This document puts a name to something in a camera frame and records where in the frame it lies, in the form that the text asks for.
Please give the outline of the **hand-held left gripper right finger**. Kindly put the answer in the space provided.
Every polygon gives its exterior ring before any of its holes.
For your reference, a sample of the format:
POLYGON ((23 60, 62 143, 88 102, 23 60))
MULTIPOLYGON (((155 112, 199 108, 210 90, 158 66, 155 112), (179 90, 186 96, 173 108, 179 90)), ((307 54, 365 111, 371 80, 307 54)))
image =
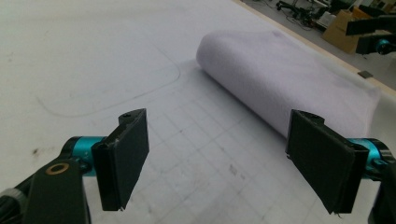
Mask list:
POLYGON ((374 138, 345 138, 325 119, 290 114, 286 154, 330 214, 352 212, 363 179, 380 187, 368 224, 396 224, 396 157, 374 138))

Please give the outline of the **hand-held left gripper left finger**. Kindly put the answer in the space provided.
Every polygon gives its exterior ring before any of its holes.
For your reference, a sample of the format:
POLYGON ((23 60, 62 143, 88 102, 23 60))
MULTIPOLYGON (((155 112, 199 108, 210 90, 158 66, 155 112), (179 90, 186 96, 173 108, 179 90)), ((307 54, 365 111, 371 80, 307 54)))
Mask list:
POLYGON ((120 115, 108 136, 70 138, 60 155, 32 176, 21 224, 91 224, 85 175, 96 177, 103 210, 124 209, 148 154, 144 108, 120 115))

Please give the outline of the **lilac printed towel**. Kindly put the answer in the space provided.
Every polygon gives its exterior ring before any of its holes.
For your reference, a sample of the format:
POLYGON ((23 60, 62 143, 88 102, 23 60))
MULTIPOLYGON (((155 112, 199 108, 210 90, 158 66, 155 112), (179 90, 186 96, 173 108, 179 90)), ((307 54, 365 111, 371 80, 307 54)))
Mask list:
POLYGON ((380 100, 338 76, 280 32, 205 35, 198 64, 221 86, 286 136, 293 109, 316 114, 345 137, 367 137, 380 100))

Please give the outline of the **brown cardboard box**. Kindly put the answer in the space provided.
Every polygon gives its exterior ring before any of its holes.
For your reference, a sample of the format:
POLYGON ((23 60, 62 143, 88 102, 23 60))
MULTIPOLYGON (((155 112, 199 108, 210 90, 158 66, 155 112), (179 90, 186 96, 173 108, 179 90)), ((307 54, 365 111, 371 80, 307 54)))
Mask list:
POLYGON ((371 19, 371 16, 360 11, 359 9, 358 12, 340 10, 336 15, 336 18, 323 33, 322 38, 340 50, 348 54, 353 54, 356 50, 361 35, 346 35, 347 24, 350 21, 362 19, 371 19))

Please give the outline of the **black wheeled stand base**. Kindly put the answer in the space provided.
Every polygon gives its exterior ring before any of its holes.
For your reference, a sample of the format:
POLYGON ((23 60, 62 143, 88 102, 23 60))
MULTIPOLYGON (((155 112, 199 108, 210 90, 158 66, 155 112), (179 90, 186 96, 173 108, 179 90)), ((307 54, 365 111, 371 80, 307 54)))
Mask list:
POLYGON ((293 17, 298 17, 302 15, 308 15, 311 10, 308 8, 298 7, 298 0, 292 0, 292 3, 287 3, 284 0, 278 0, 276 3, 276 9, 280 11, 282 8, 289 9, 292 12, 293 17))

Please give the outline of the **white grid mat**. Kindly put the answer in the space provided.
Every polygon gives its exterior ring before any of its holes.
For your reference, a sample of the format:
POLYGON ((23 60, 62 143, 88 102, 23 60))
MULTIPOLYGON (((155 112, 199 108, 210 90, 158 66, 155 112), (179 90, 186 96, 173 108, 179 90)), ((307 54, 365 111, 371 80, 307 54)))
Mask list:
POLYGON ((332 215, 285 140, 198 66, 216 30, 276 31, 238 0, 0 1, 0 191, 73 136, 107 135, 146 108, 150 152, 122 212, 85 188, 93 224, 367 224, 378 185, 332 215))

